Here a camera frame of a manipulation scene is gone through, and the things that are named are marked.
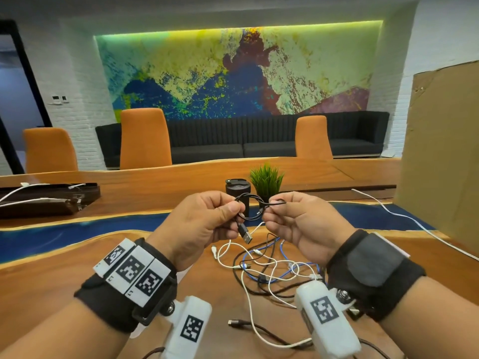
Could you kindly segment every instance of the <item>abstract wall mural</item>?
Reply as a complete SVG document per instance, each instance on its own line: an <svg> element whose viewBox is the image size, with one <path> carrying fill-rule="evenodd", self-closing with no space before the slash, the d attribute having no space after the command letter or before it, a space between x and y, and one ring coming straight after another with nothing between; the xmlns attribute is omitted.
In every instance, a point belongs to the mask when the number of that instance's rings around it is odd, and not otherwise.
<svg viewBox="0 0 479 359"><path fill-rule="evenodd" d="M117 119L167 120L365 109L380 21L103 35Z"/></svg>

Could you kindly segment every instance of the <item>hand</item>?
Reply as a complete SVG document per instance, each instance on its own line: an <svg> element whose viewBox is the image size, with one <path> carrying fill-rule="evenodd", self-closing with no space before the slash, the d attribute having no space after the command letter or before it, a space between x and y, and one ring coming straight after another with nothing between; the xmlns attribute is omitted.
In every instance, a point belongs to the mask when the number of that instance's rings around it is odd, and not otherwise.
<svg viewBox="0 0 479 359"><path fill-rule="evenodd" d="M147 242L163 253L178 271L183 271L200 258L209 244L235 239L238 225L233 218L244 210L243 203L220 191L193 194L173 209Z"/></svg>
<svg viewBox="0 0 479 359"><path fill-rule="evenodd" d="M263 214L266 228L293 243L311 262L325 266L356 229L323 199L296 191L281 193Z"/></svg>

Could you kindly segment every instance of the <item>cardboard sheet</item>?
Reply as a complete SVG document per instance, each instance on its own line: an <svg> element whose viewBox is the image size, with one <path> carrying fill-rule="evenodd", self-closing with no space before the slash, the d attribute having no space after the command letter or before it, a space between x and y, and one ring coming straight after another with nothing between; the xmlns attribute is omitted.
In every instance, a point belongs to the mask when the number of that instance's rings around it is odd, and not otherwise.
<svg viewBox="0 0 479 359"><path fill-rule="evenodd" d="M414 76L395 203L479 252L479 61Z"/></svg>

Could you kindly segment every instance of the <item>black wristband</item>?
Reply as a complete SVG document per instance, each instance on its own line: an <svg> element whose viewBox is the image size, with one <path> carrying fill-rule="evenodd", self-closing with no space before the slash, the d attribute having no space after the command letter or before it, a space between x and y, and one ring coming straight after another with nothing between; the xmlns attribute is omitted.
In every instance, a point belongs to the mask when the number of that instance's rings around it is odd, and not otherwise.
<svg viewBox="0 0 479 359"><path fill-rule="evenodd" d="M135 243L171 269L170 277L176 282L177 270L170 260L155 247L146 243L144 238L136 240ZM160 286L151 301L159 300L165 289ZM138 321L133 318L133 310L136 304L110 286L96 273L81 285L81 288L75 292L74 297L81 300L101 320L118 331L131 333L138 325ZM141 311L146 314L153 309L155 304L156 302L149 301Z"/></svg>
<svg viewBox="0 0 479 359"><path fill-rule="evenodd" d="M369 240L368 250L361 244ZM344 289L356 307L381 321L417 281L424 269L380 237L357 230L326 266L328 286Z"/></svg>

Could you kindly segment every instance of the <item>black tumbler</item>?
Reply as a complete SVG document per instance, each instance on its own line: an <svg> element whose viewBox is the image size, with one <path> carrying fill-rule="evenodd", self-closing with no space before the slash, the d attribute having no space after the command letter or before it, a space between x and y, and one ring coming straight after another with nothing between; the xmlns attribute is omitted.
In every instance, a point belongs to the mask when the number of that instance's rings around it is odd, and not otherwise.
<svg viewBox="0 0 479 359"><path fill-rule="evenodd" d="M234 196L235 198L242 193L251 193L251 184L244 179L228 179L226 180L226 193ZM243 197L240 201L246 207L244 216L249 216L249 198Z"/></svg>

